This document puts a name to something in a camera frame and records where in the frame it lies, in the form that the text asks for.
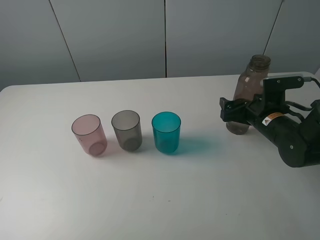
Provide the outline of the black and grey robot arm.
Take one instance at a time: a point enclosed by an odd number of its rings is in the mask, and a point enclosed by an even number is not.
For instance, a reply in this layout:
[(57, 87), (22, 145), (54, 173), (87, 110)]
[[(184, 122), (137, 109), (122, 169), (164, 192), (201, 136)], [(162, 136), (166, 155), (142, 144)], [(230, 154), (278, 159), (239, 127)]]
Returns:
[(320, 163), (320, 101), (311, 104), (307, 117), (300, 122), (288, 117), (290, 110), (285, 95), (256, 94), (252, 101), (245, 99), (219, 100), (220, 117), (224, 122), (236, 122), (253, 126), (278, 149), (283, 162), (292, 168)]

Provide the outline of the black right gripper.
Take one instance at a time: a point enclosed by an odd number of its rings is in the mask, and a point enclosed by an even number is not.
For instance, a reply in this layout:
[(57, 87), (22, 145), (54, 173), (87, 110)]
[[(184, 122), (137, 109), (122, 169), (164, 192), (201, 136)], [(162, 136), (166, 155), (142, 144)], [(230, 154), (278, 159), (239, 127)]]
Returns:
[(304, 140), (298, 133), (299, 124), (287, 117), (286, 114), (273, 112), (259, 115), (261, 97), (262, 94), (256, 94), (253, 97), (252, 102), (246, 107), (246, 113), (244, 110), (233, 110), (245, 106), (248, 102), (246, 99), (228, 100), (221, 97), (219, 99), (220, 118), (223, 122), (251, 124), (278, 148), (294, 148), (297, 145), (303, 145)]

